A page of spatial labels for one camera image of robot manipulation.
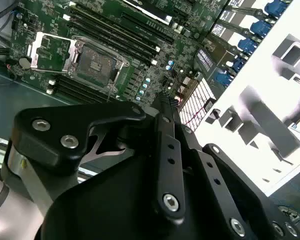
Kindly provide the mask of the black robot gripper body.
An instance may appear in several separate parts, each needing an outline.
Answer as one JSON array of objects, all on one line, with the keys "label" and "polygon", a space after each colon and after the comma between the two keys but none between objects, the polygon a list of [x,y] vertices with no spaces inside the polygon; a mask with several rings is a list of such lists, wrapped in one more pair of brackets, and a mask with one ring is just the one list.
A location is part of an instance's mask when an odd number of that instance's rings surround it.
[{"label": "black robot gripper body", "polygon": [[42,240],[170,240],[186,219],[186,178],[181,152],[185,215],[169,222],[150,203],[153,161],[132,156],[67,190],[49,208]]}]

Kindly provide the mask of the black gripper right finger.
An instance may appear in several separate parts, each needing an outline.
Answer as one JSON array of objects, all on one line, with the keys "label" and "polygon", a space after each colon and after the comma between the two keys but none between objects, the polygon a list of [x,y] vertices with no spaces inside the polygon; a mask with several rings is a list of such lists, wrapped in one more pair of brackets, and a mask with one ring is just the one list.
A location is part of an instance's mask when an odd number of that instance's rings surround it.
[{"label": "black gripper right finger", "polygon": [[201,146],[167,99],[181,143],[186,218],[171,240],[300,240],[288,216],[215,144]]}]

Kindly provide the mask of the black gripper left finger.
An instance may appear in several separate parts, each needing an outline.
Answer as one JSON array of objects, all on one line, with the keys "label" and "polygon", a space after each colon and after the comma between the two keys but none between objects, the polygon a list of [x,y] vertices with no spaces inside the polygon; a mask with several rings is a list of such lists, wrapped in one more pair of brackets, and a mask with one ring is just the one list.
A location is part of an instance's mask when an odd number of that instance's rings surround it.
[{"label": "black gripper left finger", "polygon": [[153,162],[150,204],[171,223],[185,217],[176,101],[161,92],[147,107],[131,101],[28,108],[14,118],[11,171],[43,215],[77,185],[83,164],[145,157]]}]

